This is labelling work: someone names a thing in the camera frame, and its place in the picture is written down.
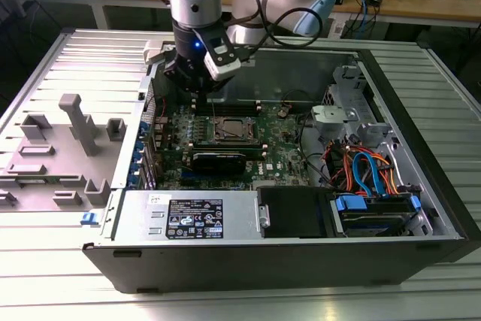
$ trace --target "robotic arm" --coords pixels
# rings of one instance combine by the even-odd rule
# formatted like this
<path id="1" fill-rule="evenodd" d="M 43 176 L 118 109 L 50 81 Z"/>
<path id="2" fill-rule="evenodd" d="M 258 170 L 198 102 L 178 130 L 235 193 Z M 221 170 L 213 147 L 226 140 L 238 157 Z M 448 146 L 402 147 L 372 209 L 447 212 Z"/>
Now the robotic arm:
<path id="1" fill-rule="evenodd" d="M 249 21 L 231 27 L 228 32 L 220 19 L 221 0 L 170 2 L 176 49 L 166 54 L 168 64 L 164 74 L 181 89 L 205 95 L 221 89 L 241 68 L 241 62 L 249 58 L 246 49 L 234 48 L 231 39 L 236 43 L 257 43 L 266 34 L 262 15 L 274 23 L 286 11 L 303 7 L 315 11 L 324 21 L 335 0 L 234 0 L 233 16 Z M 279 25 L 303 36 L 316 34 L 320 27 L 317 19 L 305 12 L 290 14 Z M 248 32 L 257 34 L 255 41 L 252 36 L 245 36 Z"/>

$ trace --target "motherboard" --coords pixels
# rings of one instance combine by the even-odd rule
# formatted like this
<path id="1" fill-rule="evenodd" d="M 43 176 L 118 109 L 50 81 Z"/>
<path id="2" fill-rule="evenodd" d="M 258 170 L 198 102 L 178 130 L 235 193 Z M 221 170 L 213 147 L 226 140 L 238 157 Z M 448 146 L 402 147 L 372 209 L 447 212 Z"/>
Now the motherboard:
<path id="1" fill-rule="evenodd" d="M 157 117 L 157 189 L 308 185 L 297 117 L 280 117 L 279 112 L 279 105 L 265 105 L 253 117 L 226 116 L 214 109 L 203 115 L 179 106 Z"/>

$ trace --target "white label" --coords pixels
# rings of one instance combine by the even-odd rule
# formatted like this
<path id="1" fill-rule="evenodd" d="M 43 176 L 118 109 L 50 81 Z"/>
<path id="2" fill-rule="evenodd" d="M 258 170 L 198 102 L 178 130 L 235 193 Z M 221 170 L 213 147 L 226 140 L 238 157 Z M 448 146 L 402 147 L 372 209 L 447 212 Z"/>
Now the white label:
<path id="1" fill-rule="evenodd" d="M 149 194 L 149 201 L 147 204 L 168 204 L 172 199 L 172 195 L 160 195 L 157 193 Z"/>

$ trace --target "blue latch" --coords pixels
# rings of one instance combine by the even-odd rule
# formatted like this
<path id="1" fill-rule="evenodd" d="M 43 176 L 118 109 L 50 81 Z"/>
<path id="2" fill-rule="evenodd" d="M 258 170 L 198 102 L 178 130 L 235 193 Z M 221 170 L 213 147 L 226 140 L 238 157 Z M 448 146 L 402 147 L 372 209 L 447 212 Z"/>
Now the blue latch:
<path id="1" fill-rule="evenodd" d="M 411 202 L 413 203 L 413 206 L 416 210 L 421 210 L 421 201 L 419 200 L 417 195 L 412 195 L 411 196 Z"/>
<path id="2" fill-rule="evenodd" d="M 130 165 L 130 172 L 136 172 L 139 169 L 141 169 L 141 165 L 139 165 L 138 163 L 132 163 Z"/>
<path id="3" fill-rule="evenodd" d="M 140 141 L 135 142 L 135 150 L 143 150 L 144 149 L 144 144 Z"/>
<path id="4" fill-rule="evenodd" d="M 336 199 L 338 211 L 342 210 L 367 210 L 366 201 L 361 195 L 341 195 Z"/>
<path id="5" fill-rule="evenodd" d="M 143 120 L 141 121 L 141 124 L 139 125 L 140 129 L 142 132 L 145 132 L 146 130 L 149 129 L 149 123 L 144 122 Z"/>
<path id="6" fill-rule="evenodd" d="M 87 225 L 98 225 L 97 222 L 97 214 L 93 212 L 85 212 L 83 214 L 82 220 L 80 221 L 80 224 L 82 226 L 87 226 Z"/>
<path id="7" fill-rule="evenodd" d="M 138 176 L 135 176 L 135 175 L 133 175 L 133 174 L 129 174 L 129 175 L 127 176 L 127 182 L 133 183 L 133 184 L 137 184 L 137 182 L 138 182 Z"/>
<path id="8" fill-rule="evenodd" d="M 140 161 L 142 159 L 142 155 L 139 152 L 135 151 L 132 154 L 132 158 L 134 161 Z"/>

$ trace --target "warning label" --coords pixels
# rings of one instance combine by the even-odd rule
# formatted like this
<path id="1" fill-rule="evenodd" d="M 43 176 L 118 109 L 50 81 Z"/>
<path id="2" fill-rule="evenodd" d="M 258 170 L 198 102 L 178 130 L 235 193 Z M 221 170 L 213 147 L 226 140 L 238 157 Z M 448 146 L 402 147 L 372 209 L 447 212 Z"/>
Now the warning label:
<path id="1" fill-rule="evenodd" d="M 222 199 L 171 199 L 167 238 L 223 238 Z"/>

